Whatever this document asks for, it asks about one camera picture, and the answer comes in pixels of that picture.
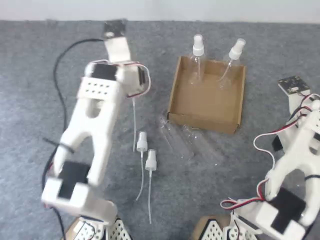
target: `black cable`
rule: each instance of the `black cable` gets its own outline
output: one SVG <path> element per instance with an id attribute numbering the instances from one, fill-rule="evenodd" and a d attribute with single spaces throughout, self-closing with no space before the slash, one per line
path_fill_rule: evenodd
<path id="1" fill-rule="evenodd" d="M 61 146 L 61 147 L 63 147 L 64 149 L 66 149 L 68 152 L 70 152 L 72 154 L 75 153 L 75 150 L 73 150 L 72 147 L 70 147 L 70 146 L 68 146 L 68 145 L 66 145 L 66 144 L 64 144 L 62 142 L 55 142 L 55 141 L 52 141 L 52 140 L 50 140 L 49 138 L 46 138 L 46 137 L 43 137 L 42 140 L 45 141 L 48 144 L 51 144 L 51 145 L 55 146 L 55 147 L 56 146 L 58 146 L 58 147 Z"/>
<path id="2" fill-rule="evenodd" d="M 69 47 L 67 47 L 55 60 L 54 63 L 54 67 L 53 67 L 53 83 L 54 83 L 54 87 L 56 89 L 56 92 L 58 93 L 58 97 L 62 106 L 62 110 L 63 110 L 63 131 L 65 131 L 67 129 L 67 107 L 64 101 L 64 98 L 61 94 L 59 85 L 58 85 L 58 80 L 57 80 L 57 70 L 58 70 L 58 66 L 59 63 L 61 61 L 61 59 L 66 55 L 66 53 L 72 49 L 73 47 L 77 46 L 78 44 L 82 44 L 82 43 L 88 43 L 88 42 L 103 42 L 102 39 L 99 38 L 88 38 L 88 39 L 83 39 L 80 41 L 76 41 L 75 43 L 71 44 Z"/>
<path id="3" fill-rule="evenodd" d="M 88 42 L 103 42 L 102 39 L 99 38 L 88 38 L 88 39 L 83 39 L 80 41 L 76 41 L 75 43 L 71 44 L 69 47 L 67 47 L 55 60 L 54 63 L 54 67 L 53 67 L 53 83 L 54 83 L 54 87 L 56 89 L 56 92 L 58 94 L 61 106 L 62 106 L 62 110 L 63 110 L 63 132 L 67 129 L 67 107 L 64 101 L 64 98 L 62 96 L 62 93 L 60 91 L 59 85 L 58 85 L 58 80 L 57 80 L 57 70 L 58 70 L 58 66 L 59 63 L 61 61 L 61 59 L 66 55 L 66 53 L 72 49 L 73 47 L 77 46 L 78 44 L 82 44 L 82 43 L 88 43 Z M 58 146 L 56 146 L 53 150 L 53 152 L 51 153 L 48 161 L 46 162 L 44 169 L 43 169 L 43 173 L 42 173 L 42 178 L 41 178 L 41 187 L 42 187 L 42 191 L 45 189 L 45 184 L 46 184 L 46 175 L 47 172 L 49 171 L 49 168 L 51 166 L 51 163 L 54 159 L 54 156 L 56 154 L 56 151 L 58 149 Z M 62 221 L 61 215 L 59 213 L 59 211 L 55 208 L 55 207 L 51 207 L 51 209 L 54 211 L 54 213 L 56 214 L 59 224 L 60 224 L 60 228 L 61 228 L 61 232 L 62 232 L 62 236 L 64 240 L 67 240 L 66 238 L 66 234 L 65 234 L 65 227 L 64 227 L 64 223 Z"/>

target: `plastic bottle lying down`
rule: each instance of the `plastic bottle lying down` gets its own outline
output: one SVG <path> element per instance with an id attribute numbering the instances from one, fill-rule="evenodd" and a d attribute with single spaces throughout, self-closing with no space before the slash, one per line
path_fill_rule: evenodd
<path id="1" fill-rule="evenodd" d="M 184 160 L 190 160 L 195 153 L 190 144 L 180 134 L 178 126 L 171 124 L 164 116 L 158 118 L 159 128 L 171 150 Z"/>
<path id="2" fill-rule="evenodd" d="M 213 163 L 215 166 L 221 164 L 223 156 L 214 149 L 213 144 L 209 142 L 200 129 L 184 125 L 182 130 L 192 143 L 193 148 L 202 155 L 203 159 Z"/>

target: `spray bottle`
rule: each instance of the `spray bottle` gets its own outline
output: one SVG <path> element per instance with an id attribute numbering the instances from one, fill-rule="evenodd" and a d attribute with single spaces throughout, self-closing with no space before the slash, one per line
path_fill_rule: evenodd
<path id="1" fill-rule="evenodd" d="M 241 64 L 240 56 L 245 44 L 246 41 L 244 39 L 238 38 L 229 54 L 223 57 L 226 67 L 218 79 L 220 89 L 227 89 L 232 85 L 237 74 L 237 66 Z"/>

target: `white plastic bracket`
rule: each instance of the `white plastic bracket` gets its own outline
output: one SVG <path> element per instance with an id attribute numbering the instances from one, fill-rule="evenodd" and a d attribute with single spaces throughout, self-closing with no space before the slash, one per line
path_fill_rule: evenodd
<path id="1" fill-rule="evenodd" d="M 268 172 L 266 178 L 269 180 L 265 184 L 268 201 L 277 196 L 286 175 L 293 170 L 300 169 L 305 177 L 320 175 L 320 142 L 318 141 L 317 148 L 313 149 L 315 134 L 320 134 L 320 112 L 318 110 L 312 111 L 305 117 L 285 155 L 276 162 L 275 168 Z M 316 219 L 320 209 L 320 178 L 312 177 L 306 180 L 305 188 L 306 207 L 299 222 L 304 226 L 309 226 Z"/>

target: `clear plastic bottle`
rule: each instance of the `clear plastic bottle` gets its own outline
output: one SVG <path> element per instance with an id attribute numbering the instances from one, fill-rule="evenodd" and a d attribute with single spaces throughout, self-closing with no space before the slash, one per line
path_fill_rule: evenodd
<path id="1" fill-rule="evenodd" d="M 192 54 L 189 58 L 187 73 L 190 84 L 202 82 L 205 74 L 206 56 L 202 35 L 197 34 L 193 37 Z"/>
<path id="2" fill-rule="evenodd" d="M 213 163 L 215 166 L 222 162 L 223 157 L 213 149 L 212 144 L 200 129 L 191 129 L 189 126 L 184 125 L 182 127 L 182 131 L 206 161 Z"/>
<path id="3" fill-rule="evenodd" d="M 164 116 L 158 118 L 160 131 L 163 133 L 164 138 L 168 142 L 171 150 L 184 160 L 190 160 L 195 153 L 193 152 L 190 144 L 186 142 L 177 126 L 171 124 Z"/>
<path id="4" fill-rule="evenodd" d="M 226 67 L 218 79 L 220 89 L 227 89 L 232 85 L 238 73 L 237 66 L 241 65 L 239 58 L 245 44 L 246 41 L 244 39 L 238 38 L 230 52 L 223 57 L 222 61 L 226 63 Z"/>

